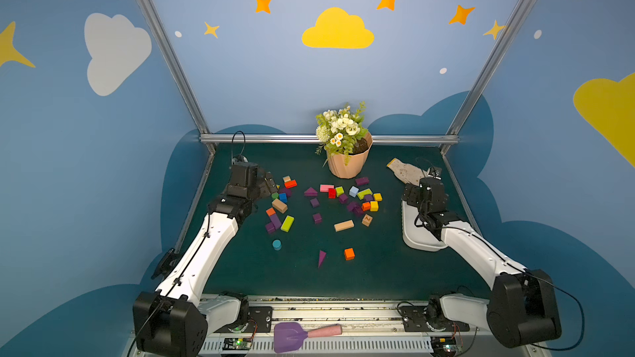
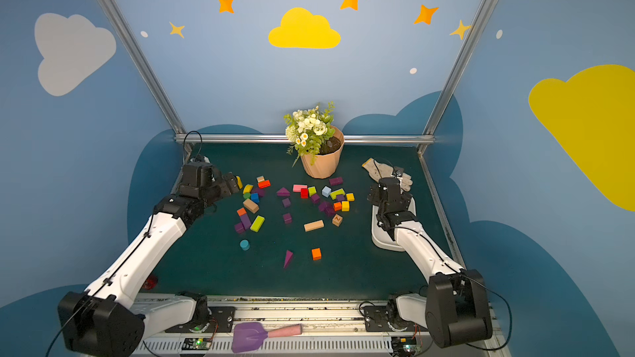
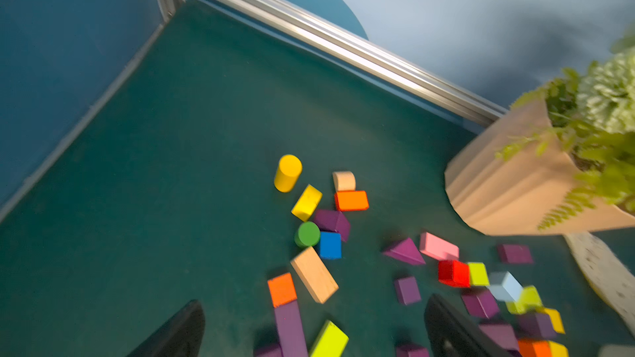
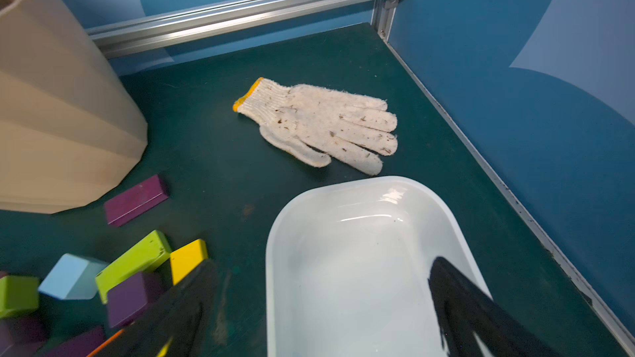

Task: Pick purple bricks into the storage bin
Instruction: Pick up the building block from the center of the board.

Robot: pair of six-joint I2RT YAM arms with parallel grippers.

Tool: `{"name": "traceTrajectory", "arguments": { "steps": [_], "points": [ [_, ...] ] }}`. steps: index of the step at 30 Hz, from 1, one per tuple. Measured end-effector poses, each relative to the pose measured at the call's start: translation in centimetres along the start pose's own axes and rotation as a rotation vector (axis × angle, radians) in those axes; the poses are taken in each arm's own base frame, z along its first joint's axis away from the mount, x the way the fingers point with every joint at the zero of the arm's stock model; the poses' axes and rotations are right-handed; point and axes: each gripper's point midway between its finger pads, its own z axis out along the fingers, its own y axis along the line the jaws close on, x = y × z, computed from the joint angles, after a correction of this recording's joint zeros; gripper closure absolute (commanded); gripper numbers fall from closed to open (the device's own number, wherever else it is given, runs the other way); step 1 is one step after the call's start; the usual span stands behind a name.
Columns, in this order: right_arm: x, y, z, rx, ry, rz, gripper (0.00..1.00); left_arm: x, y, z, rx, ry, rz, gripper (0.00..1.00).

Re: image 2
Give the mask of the purple wedge block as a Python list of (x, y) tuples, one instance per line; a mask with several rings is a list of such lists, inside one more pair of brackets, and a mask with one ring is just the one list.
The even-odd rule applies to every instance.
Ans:
[(292, 260), (294, 253), (292, 251), (286, 251), (284, 258), (284, 268), (286, 269), (289, 266), (290, 261)]

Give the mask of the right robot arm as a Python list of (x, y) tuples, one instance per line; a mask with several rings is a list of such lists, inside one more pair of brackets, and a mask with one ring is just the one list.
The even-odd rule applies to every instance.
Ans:
[(396, 316), (428, 329), (440, 348), (488, 340), (493, 335), (485, 281), (443, 252), (416, 216), (410, 193), (398, 178), (381, 178), (371, 187), (371, 238), (383, 250), (405, 252), (428, 283), (427, 295), (394, 299)]

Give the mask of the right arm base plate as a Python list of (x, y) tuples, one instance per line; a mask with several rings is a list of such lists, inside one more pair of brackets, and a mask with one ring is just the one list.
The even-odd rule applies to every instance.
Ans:
[(422, 325), (402, 320), (386, 305), (364, 304), (360, 313), (367, 332), (428, 332)]

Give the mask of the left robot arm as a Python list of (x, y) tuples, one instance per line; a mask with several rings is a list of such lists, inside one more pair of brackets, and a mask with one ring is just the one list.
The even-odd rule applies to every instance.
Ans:
[(92, 356), (129, 356), (146, 338), (177, 326), (205, 327), (203, 294), (181, 292), (134, 309), (143, 284), (166, 252), (216, 202), (239, 193), (236, 176), (204, 161), (182, 168), (176, 193), (154, 206), (147, 224), (115, 262), (81, 293), (69, 292), (57, 312), (68, 350)]

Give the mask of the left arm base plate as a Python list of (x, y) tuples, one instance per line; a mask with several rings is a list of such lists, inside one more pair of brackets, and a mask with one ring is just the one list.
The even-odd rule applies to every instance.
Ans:
[(233, 330), (235, 313), (235, 307), (208, 307), (207, 313), (196, 313), (190, 322), (170, 327), (165, 333), (230, 333)]

